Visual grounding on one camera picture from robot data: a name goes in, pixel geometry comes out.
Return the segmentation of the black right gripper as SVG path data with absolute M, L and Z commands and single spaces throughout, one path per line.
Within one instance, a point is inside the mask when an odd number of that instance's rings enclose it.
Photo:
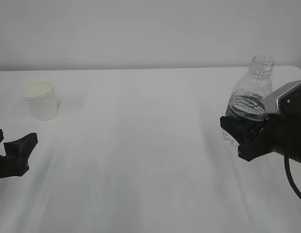
M 301 118 L 267 114 L 271 148 L 279 154 L 301 163 Z M 269 142 L 263 121 L 238 120 L 227 116 L 220 118 L 220 126 L 238 143 L 238 156 L 252 161 L 269 153 Z

